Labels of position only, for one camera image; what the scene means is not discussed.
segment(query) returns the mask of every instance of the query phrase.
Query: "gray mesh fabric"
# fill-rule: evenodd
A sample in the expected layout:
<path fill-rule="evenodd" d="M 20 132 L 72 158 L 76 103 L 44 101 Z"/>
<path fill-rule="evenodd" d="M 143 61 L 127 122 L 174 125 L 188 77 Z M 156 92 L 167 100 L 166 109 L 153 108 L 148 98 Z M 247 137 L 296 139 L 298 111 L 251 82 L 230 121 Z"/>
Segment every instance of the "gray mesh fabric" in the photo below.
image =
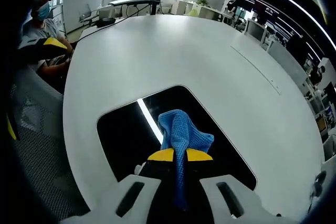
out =
<path fill-rule="evenodd" d="M 62 94 L 29 67 L 16 72 L 10 94 L 15 146 L 36 193 L 59 220 L 86 213 L 65 149 Z"/>

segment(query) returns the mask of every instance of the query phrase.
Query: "potted plant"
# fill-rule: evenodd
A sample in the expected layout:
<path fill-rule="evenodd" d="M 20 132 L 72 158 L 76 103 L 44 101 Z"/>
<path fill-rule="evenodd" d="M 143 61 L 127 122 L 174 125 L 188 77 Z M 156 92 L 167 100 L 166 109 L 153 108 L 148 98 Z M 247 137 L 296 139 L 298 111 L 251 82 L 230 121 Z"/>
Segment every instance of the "potted plant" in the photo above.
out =
<path fill-rule="evenodd" d="M 203 6 L 207 6 L 209 4 L 208 0 L 197 0 L 196 3 Z"/>

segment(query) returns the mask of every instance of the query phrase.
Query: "blue towel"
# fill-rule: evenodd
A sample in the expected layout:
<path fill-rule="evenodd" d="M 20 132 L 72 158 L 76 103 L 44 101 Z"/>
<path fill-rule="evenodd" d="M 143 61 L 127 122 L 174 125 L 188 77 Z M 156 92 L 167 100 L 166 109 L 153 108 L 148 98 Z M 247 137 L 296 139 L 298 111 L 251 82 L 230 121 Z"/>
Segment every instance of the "blue towel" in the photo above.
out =
<path fill-rule="evenodd" d="M 200 132 L 187 113 L 172 110 L 159 115 L 159 128 L 163 132 L 161 149 L 173 148 L 176 153 L 176 187 L 174 203 L 186 210 L 187 204 L 184 191 L 183 158 L 187 148 L 208 152 L 214 141 L 211 134 Z"/>

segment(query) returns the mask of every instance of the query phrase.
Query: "ceiling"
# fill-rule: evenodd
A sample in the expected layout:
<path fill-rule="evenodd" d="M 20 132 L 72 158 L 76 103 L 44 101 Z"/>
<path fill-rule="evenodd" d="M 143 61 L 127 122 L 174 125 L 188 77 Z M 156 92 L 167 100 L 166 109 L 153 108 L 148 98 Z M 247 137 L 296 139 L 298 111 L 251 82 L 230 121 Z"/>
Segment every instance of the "ceiling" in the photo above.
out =
<path fill-rule="evenodd" d="M 275 7 L 280 12 L 279 17 L 288 25 L 294 28 L 300 34 L 303 34 L 304 39 L 308 42 L 313 50 L 319 55 L 320 58 L 327 57 L 333 62 L 336 67 L 336 51 L 327 40 L 324 33 L 318 26 L 298 7 L 290 3 L 288 0 L 262 0 L 268 5 Z M 334 32 L 335 26 L 335 12 L 331 6 L 332 0 L 323 0 L 328 10 L 326 24 L 319 6 L 312 0 L 293 0 L 309 12 L 322 27 L 327 31 L 333 41 L 336 40 L 336 33 Z M 288 25 L 282 23 L 281 26 L 291 31 Z"/>

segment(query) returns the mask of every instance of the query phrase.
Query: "face mask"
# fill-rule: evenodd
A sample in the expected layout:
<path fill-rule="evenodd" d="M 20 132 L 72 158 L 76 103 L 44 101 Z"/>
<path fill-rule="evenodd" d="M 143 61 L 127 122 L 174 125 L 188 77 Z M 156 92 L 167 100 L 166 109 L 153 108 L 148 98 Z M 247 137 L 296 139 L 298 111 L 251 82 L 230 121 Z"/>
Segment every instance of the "face mask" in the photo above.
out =
<path fill-rule="evenodd" d="M 46 2 L 43 6 L 41 6 L 37 12 L 38 12 L 38 15 L 37 15 L 38 20 L 41 20 L 41 21 L 45 20 L 49 16 L 49 13 L 50 13 L 49 2 Z"/>

